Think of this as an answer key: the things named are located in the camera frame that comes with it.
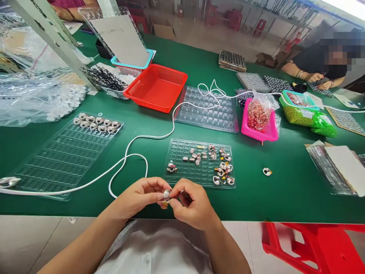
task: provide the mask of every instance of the white shirt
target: white shirt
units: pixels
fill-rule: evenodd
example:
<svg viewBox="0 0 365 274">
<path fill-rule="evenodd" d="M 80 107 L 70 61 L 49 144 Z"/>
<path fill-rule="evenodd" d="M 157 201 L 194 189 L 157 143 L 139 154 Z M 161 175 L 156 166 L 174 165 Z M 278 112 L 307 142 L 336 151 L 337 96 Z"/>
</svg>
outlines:
<svg viewBox="0 0 365 274">
<path fill-rule="evenodd" d="M 202 231 L 176 220 L 135 220 L 118 235 L 97 274 L 212 274 Z"/>
</svg>

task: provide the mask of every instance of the black shirt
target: black shirt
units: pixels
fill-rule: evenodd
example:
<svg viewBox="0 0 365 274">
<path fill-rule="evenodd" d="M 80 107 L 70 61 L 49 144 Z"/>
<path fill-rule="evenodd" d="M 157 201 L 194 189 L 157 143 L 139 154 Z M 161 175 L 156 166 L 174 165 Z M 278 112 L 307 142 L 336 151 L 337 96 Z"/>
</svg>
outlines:
<svg viewBox="0 0 365 274">
<path fill-rule="evenodd" d="M 347 65 L 325 65 L 327 58 L 328 47 L 321 46 L 317 42 L 295 56 L 293 62 L 305 72 L 325 74 L 331 80 L 345 77 Z"/>
</svg>

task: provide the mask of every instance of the woman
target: woman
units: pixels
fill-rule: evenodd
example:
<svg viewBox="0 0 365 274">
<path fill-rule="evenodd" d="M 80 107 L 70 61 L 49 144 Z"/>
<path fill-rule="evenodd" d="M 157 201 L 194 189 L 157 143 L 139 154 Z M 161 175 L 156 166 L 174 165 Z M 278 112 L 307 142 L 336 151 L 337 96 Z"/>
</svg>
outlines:
<svg viewBox="0 0 365 274">
<path fill-rule="evenodd" d="M 78 8 L 99 7 L 97 0 L 48 0 L 57 16 L 66 21 L 84 21 Z"/>
<path fill-rule="evenodd" d="M 127 220 L 171 190 L 177 221 Z M 201 185 L 181 179 L 172 189 L 142 178 L 113 201 L 75 241 L 41 270 L 45 273 L 251 274 Z"/>
</svg>

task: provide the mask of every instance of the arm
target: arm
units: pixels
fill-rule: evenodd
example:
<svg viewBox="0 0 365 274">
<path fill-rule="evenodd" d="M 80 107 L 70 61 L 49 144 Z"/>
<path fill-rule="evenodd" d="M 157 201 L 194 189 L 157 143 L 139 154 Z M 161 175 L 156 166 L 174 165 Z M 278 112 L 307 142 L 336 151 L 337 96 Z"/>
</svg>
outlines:
<svg viewBox="0 0 365 274">
<path fill-rule="evenodd" d="M 146 205 L 161 200 L 165 189 L 171 190 L 171 187 L 161 178 L 138 180 L 113 201 L 84 233 L 49 261 L 39 273 L 94 273 L 123 229 L 126 220 Z"/>
<path fill-rule="evenodd" d="M 97 0 L 84 0 L 85 5 L 81 6 L 80 8 L 95 8 L 99 7 Z M 84 18 L 79 14 L 78 7 L 77 8 L 60 8 L 57 6 L 52 6 L 55 10 L 57 16 L 60 19 L 67 20 L 67 21 L 84 21 Z"/>
<path fill-rule="evenodd" d="M 345 77 L 338 78 L 338 79 L 334 79 L 334 80 L 329 80 L 327 82 L 324 82 L 322 84 L 319 84 L 317 86 L 317 88 L 318 89 L 321 89 L 321 90 L 327 90 L 327 89 L 330 89 L 330 88 L 334 88 L 334 87 L 337 87 L 340 84 L 342 84 L 343 80 L 345 80 Z"/>
<path fill-rule="evenodd" d="M 179 194 L 183 190 L 191 200 Z M 176 219 L 204 231 L 215 274 L 251 274 L 245 256 L 223 226 L 201 185 L 181 179 L 173 188 L 170 197 L 179 197 L 181 201 L 170 200 Z"/>
<path fill-rule="evenodd" d="M 324 76 L 320 73 L 308 73 L 301 70 L 295 63 L 293 63 L 292 60 L 285 64 L 281 70 L 290 76 L 305 80 L 307 82 L 316 82 L 324 78 Z"/>
</svg>

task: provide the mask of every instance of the person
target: person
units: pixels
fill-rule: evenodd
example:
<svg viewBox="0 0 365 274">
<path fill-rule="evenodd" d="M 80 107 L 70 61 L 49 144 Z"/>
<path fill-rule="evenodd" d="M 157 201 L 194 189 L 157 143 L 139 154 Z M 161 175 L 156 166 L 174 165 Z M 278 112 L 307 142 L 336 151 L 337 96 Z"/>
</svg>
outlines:
<svg viewBox="0 0 365 274">
<path fill-rule="evenodd" d="M 170 206 L 179 221 L 133 220 L 125 226 L 149 204 L 166 209 L 161 201 L 164 190 L 171 191 Z M 181 179 L 172 189 L 154 177 L 128 187 L 39 273 L 251 274 L 251 270 L 202 186 Z"/>
<path fill-rule="evenodd" d="M 97 0 L 48 0 L 57 16 L 66 21 L 84 21 L 78 8 L 99 7 Z"/>
<path fill-rule="evenodd" d="M 348 65 L 351 65 L 353 52 L 334 41 L 328 44 L 323 41 L 314 43 L 296 55 L 281 70 L 310 83 L 328 78 L 328 81 L 317 85 L 320 90 L 340 85 L 345 79 Z"/>
</svg>

